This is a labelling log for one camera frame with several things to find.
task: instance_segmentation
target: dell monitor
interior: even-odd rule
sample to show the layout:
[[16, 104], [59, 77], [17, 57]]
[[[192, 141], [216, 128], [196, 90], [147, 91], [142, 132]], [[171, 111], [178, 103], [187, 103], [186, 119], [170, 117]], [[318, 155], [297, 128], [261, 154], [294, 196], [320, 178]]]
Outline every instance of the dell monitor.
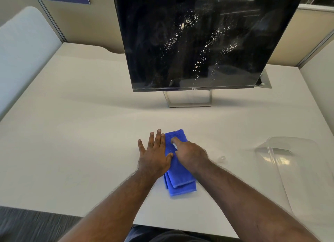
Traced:
[[300, 0], [115, 0], [134, 92], [253, 88]]

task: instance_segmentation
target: monitor stand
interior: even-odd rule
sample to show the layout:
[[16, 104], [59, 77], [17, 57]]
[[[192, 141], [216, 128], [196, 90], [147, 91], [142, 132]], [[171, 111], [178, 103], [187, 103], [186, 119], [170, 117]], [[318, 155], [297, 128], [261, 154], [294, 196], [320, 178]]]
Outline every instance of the monitor stand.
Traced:
[[167, 91], [164, 92], [169, 108], [210, 107], [212, 90]]

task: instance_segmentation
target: hand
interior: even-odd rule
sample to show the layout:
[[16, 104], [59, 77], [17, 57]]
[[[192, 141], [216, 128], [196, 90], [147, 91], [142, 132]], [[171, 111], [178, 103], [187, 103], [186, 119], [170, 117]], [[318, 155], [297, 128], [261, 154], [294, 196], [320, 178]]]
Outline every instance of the hand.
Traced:
[[173, 153], [165, 156], [165, 134], [161, 134], [161, 129], [158, 129], [155, 141], [153, 142], [153, 140], [154, 132], [151, 132], [147, 150], [145, 150], [142, 141], [138, 140], [140, 152], [138, 170], [144, 171], [144, 174], [157, 180], [169, 169]]
[[177, 146], [175, 154], [178, 160], [191, 173], [196, 172], [203, 162], [210, 161], [206, 151], [196, 143], [181, 142], [177, 137], [173, 137], [171, 142]]

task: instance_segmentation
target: computer monitor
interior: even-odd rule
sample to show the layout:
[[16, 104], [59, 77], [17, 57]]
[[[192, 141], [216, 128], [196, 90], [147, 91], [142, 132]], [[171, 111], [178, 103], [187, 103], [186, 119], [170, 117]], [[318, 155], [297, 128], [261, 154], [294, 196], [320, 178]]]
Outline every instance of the computer monitor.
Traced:
[[115, 0], [134, 92], [253, 88], [300, 0]]

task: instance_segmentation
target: finger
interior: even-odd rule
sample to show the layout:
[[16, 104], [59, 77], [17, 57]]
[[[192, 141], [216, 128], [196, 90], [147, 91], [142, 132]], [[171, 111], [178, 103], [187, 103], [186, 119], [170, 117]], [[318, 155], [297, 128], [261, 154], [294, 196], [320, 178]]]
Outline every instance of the finger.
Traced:
[[167, 162], [170, 164], [170, 161], [172, 160], [173, 157], [173, 153], [168, 153], [168, 155], [166, 156]]
[[175, 143], [175, 145], [177, 146], [177, 149], [179, 149], [179, 145], [182, 143], [180, 139], [178, 139], [176, 136], [174, 136], [170, 142]]
[[158, 129], [157, 135], [155, 136], [155, 141], [154, 141], [154, 147], [155, 148], [160, 147], [160, 139], [161, 139], [161, 129]]
[[166, 147], [165, 134], [161, 134], [160, 147], [163, 147], [163, 148]]
[[151, 132], [150, 133], [150, 138], [148, 139], [147, 148], [152, 148], [153, 147], [153, 142], [154, 142], [154, 132]]
[[146, 150], [145, 150], [144, 145], [143, 145], [143, 143], [140, 139], [138, 140], [138, 148], [139, 148], [140, 155], [143, 155]]

